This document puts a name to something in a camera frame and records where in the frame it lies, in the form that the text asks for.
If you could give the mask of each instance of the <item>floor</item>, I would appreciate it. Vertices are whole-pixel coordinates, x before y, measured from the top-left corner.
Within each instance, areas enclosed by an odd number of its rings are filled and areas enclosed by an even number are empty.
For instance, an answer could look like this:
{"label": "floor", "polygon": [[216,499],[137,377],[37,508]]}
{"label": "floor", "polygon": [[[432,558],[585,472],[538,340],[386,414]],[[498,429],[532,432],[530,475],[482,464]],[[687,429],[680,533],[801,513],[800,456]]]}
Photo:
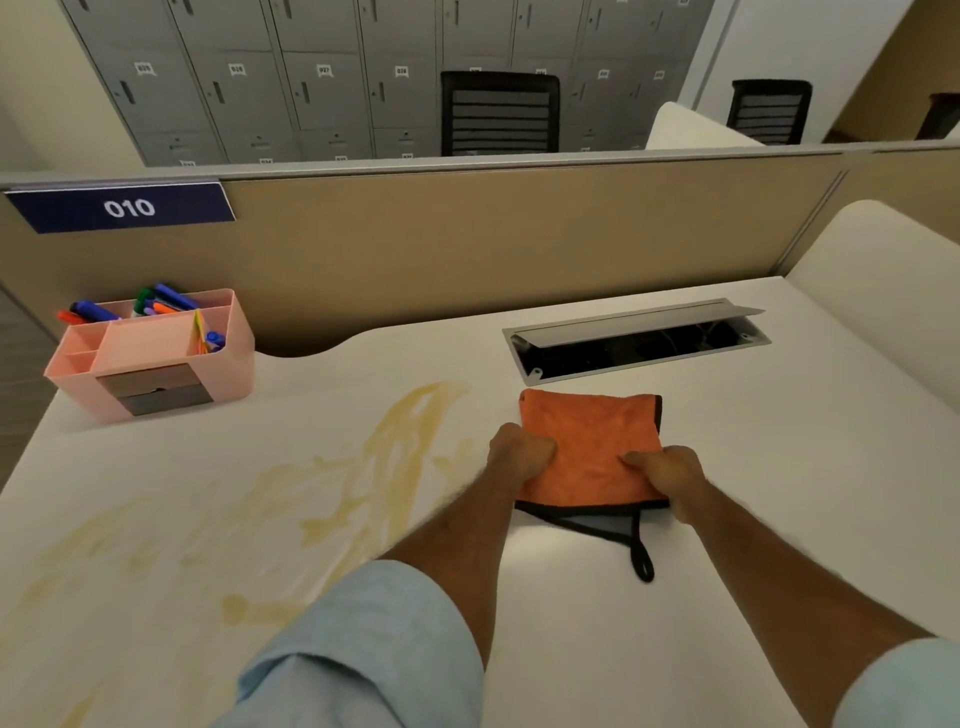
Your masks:
{"label": "floor", "polygon": [[0,490],[56,388],[43,378],[54,342],[0,289]]}

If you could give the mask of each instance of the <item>orange cloth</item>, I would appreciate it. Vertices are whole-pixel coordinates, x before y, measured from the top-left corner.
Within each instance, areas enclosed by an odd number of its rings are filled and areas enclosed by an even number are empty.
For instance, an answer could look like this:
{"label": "orange cloth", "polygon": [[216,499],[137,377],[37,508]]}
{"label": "orange cloth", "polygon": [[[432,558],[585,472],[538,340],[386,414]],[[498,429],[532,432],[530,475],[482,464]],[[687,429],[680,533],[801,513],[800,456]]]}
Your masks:
{"label": "orange cloth", "polygon": [[528,480],[518,500],[559,507],[666,500],[646,475],[621,462],[630,450],[662,450],[655,395],[605,397],[527,389],[520,394],[523,428],[557,441],[547,469]]}

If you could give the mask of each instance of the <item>forearm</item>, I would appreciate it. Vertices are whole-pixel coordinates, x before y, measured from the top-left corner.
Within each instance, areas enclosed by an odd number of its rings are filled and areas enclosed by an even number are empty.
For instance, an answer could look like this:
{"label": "forearm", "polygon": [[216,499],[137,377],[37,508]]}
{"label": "forearm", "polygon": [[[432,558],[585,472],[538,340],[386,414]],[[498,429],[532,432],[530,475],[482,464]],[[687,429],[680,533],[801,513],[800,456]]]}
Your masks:
{"label": "forearm", "polygon": [[876,658],[928,636],[790,546],[712,485],[689,519],[774,672],[811,728]]}
{"label": "forearm", "polygon": [[422,571],[446,592],[473,634],[484,667],[493,640],[500,557],[522,484],[509,463],[490,463],[456,500],[381,557]]}

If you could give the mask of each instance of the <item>locker handle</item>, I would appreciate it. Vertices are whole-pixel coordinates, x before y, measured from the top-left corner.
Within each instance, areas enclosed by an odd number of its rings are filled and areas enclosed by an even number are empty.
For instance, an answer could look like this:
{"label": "locker handle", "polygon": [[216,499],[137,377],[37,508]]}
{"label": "locker handle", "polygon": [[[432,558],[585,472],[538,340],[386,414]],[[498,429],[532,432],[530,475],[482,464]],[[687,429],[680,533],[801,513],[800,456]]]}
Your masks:
{"label": "locker handle", "polygon": [[120,86],[123,88],[123,92],[127,94],[127,101],[129,101],[131,104],[135,104],[136,102],[133,99],[133,92],[130,91],[130,87],[127,85],[127,82],[121,81]]}

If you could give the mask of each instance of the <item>blue marker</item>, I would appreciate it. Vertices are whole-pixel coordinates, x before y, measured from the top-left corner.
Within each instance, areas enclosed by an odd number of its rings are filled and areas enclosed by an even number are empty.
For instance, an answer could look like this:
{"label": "blue marker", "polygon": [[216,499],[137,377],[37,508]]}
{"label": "blue marker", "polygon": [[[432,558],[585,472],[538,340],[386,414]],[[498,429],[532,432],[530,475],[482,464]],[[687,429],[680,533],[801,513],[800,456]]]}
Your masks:
{"label": "blue marker", "polygon": [[210,352],[218,352],[227,345],[227,338],[222,333],[209,331],[205,337],[206,343],[210,346]]}
{"label": "blue marker", "polygon": [[182,308],[184,311],[192,311],[194,308],[200,308],[182,293],[177,293],[173,288],[163,285],[163,283],[155,285],[154,290],[160,294],[161,298],[166,299],[176,308]]}
{"label": "blue marker", "polygon": [[70,310],[88,321],[116,321],[120,318],[93,301],[77,301],[70,306]]}

